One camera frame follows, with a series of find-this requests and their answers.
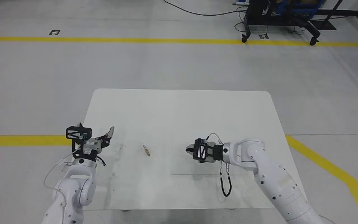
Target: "black cable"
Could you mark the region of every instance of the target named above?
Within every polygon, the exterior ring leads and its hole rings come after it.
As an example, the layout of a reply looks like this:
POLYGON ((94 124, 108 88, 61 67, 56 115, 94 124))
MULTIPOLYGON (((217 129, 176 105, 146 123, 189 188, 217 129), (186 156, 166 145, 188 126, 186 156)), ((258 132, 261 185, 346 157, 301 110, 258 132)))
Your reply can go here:
POLYGON ((220 177, 220 182, 222 183, 222 191, 223 191, 223 194, 224 194, 225 197, 228 197, 228 196, 230 195, 230 193, 231 193, 231 188, 232 188, 231 179, 230 179, 230 176, 229 176, 229 175, 228 175, 228 179, 229 179, 230 189, 229 189, 229 193, 225 193, 224 184, 223 184, 223 177, 222 177, 222 176, 220 177))
POLYGON ((101 157, 97 156, 97 158, 98 158, 99 160, 101 160, 103 166, 107 166, 107 164, 105 163, 105 161, 104 161, 101 157))
POLYGON ((198 16, 221 16, 221 15, 226 15, 226 14, 235 13, 235 12, 243 12, 243 11, 238 11, 237 9, 242 8, 242 7, 238 7, 235 11, 231 11, 231 12, 224 12, 224 13, 219 13, 219 14, 200 14, 200 13, 190 12, 188 10, 185 10, 185 9, 179 7, 179 6, 176 6, 175 4, 167 2, 166 0, 163 0, 163 1, 168 3, 168 4, 170 4, 171 6, 174 6, 174 7, 178 8, 178 9, 180 9, 180 10, 183 10, 185 12, 188 12, 188 13, 191 13, 191 14, 194 14, 194 15, 198 15, 198 16))
POLYGON ((235 28, 237 31, 239 31, 239 32, 245 32, 245 31, 238 30, 238 29, 236 28, 237 25, 244 23, 244 21, 243 21, 242 18, 241 18, 240 13, 241 13, 241 12, 239 12, 239 17, 240 17, 241 22, 239 22, 238 24, 235 24, 235 25, 234 25, 234 28, 235 28))
MULTIPOLYGON (((346 18, 346 17, 349 17, 349 16, 341 16, 341 17, 335 17, 335 18, 329 18, 330 20, 334 20, 336 18, 346 18)), ((321 20, 325 20, 326 18, 319 18, 317 20, 311 20, 311 21, 321 21, 321 20)))
POLYGON ((288 30, 288 33, 289 33, 289 34, 302 35, 305 31, 306 31, 306 28, 304 28, 303 30, 298 30, 298 31, 296 31, 295 26, 293 26, 293 30, 288 30))

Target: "small object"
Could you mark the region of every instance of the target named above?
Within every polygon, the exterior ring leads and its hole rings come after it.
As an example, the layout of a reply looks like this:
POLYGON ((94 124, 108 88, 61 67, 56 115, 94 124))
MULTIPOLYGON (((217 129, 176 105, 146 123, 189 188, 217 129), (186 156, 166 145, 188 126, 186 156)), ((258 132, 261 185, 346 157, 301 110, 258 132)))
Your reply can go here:
POLYGON ((57 36, 60 33, 60 30, 51 30, 50 36, 57 36))
POLYGON ((260 39, 262 40, 268 40, 269 36, 267 34, 259 34, 260 39))
POLYGON ((143 148, 144 148, 144 152, 146 152, 147 156, 150 156, 150 153, 149 153, 149 151, 148 151, 148 149, 146 148, 145 145, 143 145, 143 148))

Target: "white cable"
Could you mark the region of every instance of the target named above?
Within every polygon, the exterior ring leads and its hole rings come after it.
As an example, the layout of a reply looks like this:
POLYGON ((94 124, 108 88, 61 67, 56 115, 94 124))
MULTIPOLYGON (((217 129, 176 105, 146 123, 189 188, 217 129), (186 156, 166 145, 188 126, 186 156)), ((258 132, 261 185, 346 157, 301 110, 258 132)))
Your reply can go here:
POLYGON ((222 140, 220 139, 220 137, 219 137, 216 133, 214 133, 214 132, 210 133, 210 134, 208 135, 208 138, 207 138, 207 139, 209 139, 212 134, 214 134, 214 135, 217 136, 219 144, 223 144, 223 142, 222 142, 222 140))
POLYGON ((43 182, 43 185, 44 185, 45 188, 51 189, 51 190, 55 190, 55 191, 57 191, 57 192, 60 192, 60 193, 62 194, 62 196, 63 196, 64 205, 62 205, 62 224, 63 224, 63 216, 64 216, 64 212, 65 212, 64 210, 65 210, 65 207, 66 207, 66 205, 67 205, 66 196, 64 195, 64 193, 61 192, 61 190, 56 189, 56 188, 53 188, 53 187, 51 187, 51 186, 47 186, 45 182, 46 182, 46 179, 47 179, 47 177, 49 176, 49 174, 53 171, 53 169, 54 169, 58 164, 60 164, 65 158, 67 158, 67 157, 69 157, 70 155, 72 155, 72 154, 74 154, 75 152, 77 152, 79 149, 80 149, 80 148, 76 149, 76 150, 73 151, 71 154, 68 154, 67 156, 63 157, 60 161, 58 161, 57 164, 54 165, 54 167, 52 167, 52 169, 47 173, 47 175, 46 175, 46 177, 45 177, 45 179, 44 179, 44 182, 43 182))

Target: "concrete floor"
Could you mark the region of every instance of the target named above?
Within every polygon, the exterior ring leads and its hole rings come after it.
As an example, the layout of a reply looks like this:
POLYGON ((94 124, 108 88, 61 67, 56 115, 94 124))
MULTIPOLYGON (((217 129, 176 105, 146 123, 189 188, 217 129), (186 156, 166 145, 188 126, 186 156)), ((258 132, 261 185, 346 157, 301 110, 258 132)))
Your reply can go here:
MULTIPOLYGON (((171 0, 200 13, 232 0, 171 0)), ((240 39, 238 15, 201 17, 161 0, 0 2, 0 36, 240 39)), ((321 41, 356 41, 358 20, 332 23, 321 41)), ((258 27, 255 33, 266 32, 258 27)), ((271 40, 304 40, 269 27, 271 40)), ((258 40, 258 35, 251 39, 258 40)), ((264 90, 286 134, 358 178, 357 48, 303 46, 0 42, 0 134, 64 134, 84 120, 97 88, 264 90)), ((34 176, 66 147, 0 147, 0 223, 39 223, 51 192, 34 176)), ((346 185, 291 149, 307 197, 337 224, 356 223, 346 185)), ((50 177, 54 184, 61 167, 50 177)), ((85 223, 285 223, 275 209, 85 211, 85 223)))

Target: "metal frame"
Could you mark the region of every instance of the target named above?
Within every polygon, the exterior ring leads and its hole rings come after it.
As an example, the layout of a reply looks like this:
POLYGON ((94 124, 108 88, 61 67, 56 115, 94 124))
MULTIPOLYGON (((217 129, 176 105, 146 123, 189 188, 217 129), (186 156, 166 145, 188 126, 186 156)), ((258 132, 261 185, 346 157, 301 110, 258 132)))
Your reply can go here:
POLYGON ((263 11, 267 7, 268 0, 254 0, 251 1, 244 18, 244 26, 246 34, 242 34, 242 42, 245 43, 251 35, 249 26, 251 25, 264 25, 264 26, 299 26, 306 28, 308 32, 312 34, 310 45, 318 42, 318 37, 321 33, 310 23, 309 18, 291 13, 294 7, 295 1, 291 1, 287 6, 284 13, 281 15, 272 16, 272 10, 276 6, 277 0, 271 0, 270 7, 267 10, 267 14, 263 15, 263 11))

